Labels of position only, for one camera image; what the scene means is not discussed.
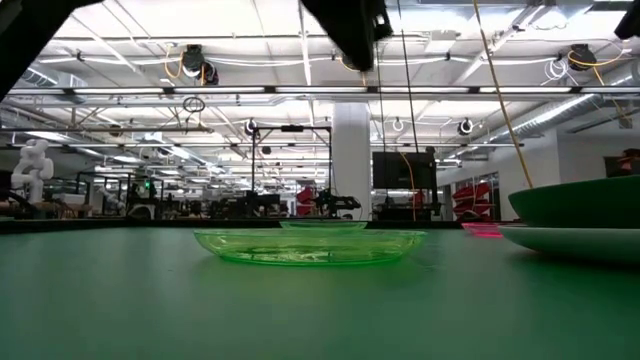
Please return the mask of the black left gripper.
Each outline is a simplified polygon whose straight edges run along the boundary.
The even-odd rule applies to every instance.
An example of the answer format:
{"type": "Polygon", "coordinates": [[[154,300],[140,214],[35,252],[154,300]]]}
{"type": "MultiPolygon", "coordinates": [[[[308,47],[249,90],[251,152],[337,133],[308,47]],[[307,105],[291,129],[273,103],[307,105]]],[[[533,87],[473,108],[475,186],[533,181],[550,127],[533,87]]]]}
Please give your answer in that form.
{"type": "Polygon", "coordinates": [[[301,0],[341,50],[350,70],[368,72],[374,66],[372,46],[393,35],[385,0],[301,0]]]}

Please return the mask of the small green transparent plate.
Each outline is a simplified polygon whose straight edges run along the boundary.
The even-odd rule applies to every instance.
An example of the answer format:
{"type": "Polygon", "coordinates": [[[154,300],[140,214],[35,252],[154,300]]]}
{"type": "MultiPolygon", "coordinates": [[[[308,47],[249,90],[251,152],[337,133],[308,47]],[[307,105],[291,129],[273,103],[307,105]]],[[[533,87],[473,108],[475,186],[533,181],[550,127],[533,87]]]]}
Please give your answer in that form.
{"type": "Polygon", "coordinates": [[[342,220],[291,220],[281,221],[280,226],[284,229],[363,230],[366,228],[367,223],[342,220]]]}

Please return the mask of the large green transparent plate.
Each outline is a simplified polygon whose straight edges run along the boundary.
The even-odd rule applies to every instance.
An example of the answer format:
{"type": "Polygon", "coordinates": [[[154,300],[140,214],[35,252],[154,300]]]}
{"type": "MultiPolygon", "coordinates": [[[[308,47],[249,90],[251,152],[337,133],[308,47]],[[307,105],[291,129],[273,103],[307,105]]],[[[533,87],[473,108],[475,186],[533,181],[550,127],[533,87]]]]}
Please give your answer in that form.
{"type": "Polygon", "coordinates": [[[233,262],[282,266],[369,265],[398,260],[424,231],[381,229],[202,229],[201,247],[233,262]]]}

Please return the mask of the small pink transparent plate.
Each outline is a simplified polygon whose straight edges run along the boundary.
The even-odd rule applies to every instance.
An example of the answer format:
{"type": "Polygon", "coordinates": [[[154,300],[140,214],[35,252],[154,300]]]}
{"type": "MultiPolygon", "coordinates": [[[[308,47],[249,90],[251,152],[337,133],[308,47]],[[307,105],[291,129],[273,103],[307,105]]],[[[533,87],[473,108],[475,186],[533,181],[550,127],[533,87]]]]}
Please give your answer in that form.
{"type": "Polygon", "coordinates": [[[502,238],[499,231],[499,223],[489,222],[466,222],[462,224],[463,229],[472,236],[479,238],[502,238]]]}

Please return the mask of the dark green plastic plate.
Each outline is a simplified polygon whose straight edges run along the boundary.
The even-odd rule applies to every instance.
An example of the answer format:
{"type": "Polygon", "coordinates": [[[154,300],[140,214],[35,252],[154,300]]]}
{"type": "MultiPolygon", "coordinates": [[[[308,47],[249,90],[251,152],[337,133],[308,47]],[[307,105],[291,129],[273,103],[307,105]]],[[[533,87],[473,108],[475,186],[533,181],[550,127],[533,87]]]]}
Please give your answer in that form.
{"type": "Polygon", "coordinates": [[[531,227],[640,229],[640,175],[522,190],[509,202],[531,227]]]}

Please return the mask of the white square pillar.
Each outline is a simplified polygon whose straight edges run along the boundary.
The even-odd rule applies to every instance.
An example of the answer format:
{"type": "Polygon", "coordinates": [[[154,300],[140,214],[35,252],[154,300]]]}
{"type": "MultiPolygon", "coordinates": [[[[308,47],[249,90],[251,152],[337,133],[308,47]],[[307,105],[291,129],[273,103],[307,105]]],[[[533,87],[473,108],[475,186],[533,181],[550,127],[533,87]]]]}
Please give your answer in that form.
{"type": "Polygon", "coordinates": [[[332,121],[332,187],[338,196],[351,196],[361,208],[340,210],[356,221],[371,212],[370,112],[365,103],[339,102],[332,121]]]}

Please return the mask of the black monitor screen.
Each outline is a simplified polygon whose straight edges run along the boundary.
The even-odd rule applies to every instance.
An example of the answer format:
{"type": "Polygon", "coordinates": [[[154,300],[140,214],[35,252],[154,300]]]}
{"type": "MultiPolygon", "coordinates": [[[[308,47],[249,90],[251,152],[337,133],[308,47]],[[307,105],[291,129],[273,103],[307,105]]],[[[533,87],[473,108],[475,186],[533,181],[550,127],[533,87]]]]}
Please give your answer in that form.
{"type": "Polygon", "coordinates": [[[436,162],[431,153],[374,152],[374,189],[435,189],[436,162]]]}

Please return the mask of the red storage bins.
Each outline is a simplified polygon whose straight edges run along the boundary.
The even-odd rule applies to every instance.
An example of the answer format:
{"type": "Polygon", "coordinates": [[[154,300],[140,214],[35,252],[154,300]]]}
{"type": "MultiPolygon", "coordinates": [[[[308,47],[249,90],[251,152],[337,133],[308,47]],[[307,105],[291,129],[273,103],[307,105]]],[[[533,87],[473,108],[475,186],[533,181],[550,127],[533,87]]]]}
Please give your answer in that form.
{"type": "Polygon", "coordinates": [[[488,215],[494,206],[490,192],[491,188],[487,182],[462,187],[452,195],[453,213],[462,216],[471,211],[481,216],[488,215]]]}

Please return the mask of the long ceiling light bar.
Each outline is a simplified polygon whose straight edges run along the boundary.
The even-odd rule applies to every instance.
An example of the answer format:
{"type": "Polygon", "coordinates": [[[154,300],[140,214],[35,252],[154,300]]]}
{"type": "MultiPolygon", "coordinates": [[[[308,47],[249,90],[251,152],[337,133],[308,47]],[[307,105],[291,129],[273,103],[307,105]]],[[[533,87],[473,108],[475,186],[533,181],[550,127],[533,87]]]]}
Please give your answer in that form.
{"type": "MultiPolygon", "coordinates": [[[[502,94],[640,94],[640,86],[504,86],[502,94]]],[[[457,95],[496,94],[494,86],[223,86],[223,87],[122,87],[122,88],[15,88],[10,96],[53,95],[209,95],[209,94],[373,94],[457,95]]]]}

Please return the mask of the person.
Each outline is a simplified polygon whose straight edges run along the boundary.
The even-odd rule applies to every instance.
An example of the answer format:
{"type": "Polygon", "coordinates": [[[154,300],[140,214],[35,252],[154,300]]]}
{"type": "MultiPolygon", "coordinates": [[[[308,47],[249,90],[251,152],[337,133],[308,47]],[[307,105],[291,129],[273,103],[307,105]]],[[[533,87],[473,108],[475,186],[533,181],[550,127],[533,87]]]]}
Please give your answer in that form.
{"type": "Polygon", "coordinates": [[[616,172],[617,176],[633,175],[633,162],[640,160],[640,149],[628,148],[622,153],[622,157],[618,160],[620,169],[616,172]]]}

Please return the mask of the pale white plastic plate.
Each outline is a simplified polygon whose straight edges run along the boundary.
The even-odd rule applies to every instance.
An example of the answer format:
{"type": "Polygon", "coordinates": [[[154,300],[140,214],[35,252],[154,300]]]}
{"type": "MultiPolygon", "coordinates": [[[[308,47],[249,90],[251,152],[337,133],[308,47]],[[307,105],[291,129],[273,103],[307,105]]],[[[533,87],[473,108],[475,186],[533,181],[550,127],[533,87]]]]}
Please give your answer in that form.
{"type": "Polygon", "coordinates": [[[509,241],[544,254],[640,265],[640,229],[500,226],[509,241]]]}

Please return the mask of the silver ventilation duct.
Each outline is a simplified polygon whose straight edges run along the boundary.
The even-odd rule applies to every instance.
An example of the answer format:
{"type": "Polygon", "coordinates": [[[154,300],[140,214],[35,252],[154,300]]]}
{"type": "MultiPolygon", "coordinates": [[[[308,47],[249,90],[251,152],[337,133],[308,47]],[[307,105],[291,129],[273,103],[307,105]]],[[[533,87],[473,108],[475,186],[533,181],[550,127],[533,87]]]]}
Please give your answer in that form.
{"type": "MultiPolygon", "coordinates": [[[[606,87],[636,87],[640,93],[640,59],[612,70],[602,76],[606,87]]],[[[595,93],[573,94],[570,98],[549,102],[511,121],[512,130],[520,139],[602,108],[611,95],[609,90],[595,93]]]]}

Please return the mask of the black workstation frame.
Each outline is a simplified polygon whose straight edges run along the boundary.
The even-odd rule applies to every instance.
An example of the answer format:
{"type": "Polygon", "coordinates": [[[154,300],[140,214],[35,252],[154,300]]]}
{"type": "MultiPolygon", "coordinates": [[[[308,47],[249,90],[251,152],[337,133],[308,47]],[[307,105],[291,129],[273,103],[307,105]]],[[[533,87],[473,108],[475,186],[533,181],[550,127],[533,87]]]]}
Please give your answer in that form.
{"type": "Polygon", "coordinates": [[[135,172],[80,172],[76,189],[85,186],[89,214],[96,217],[124,217],[159,220],[164,210],[165,181],[135,172]]]}

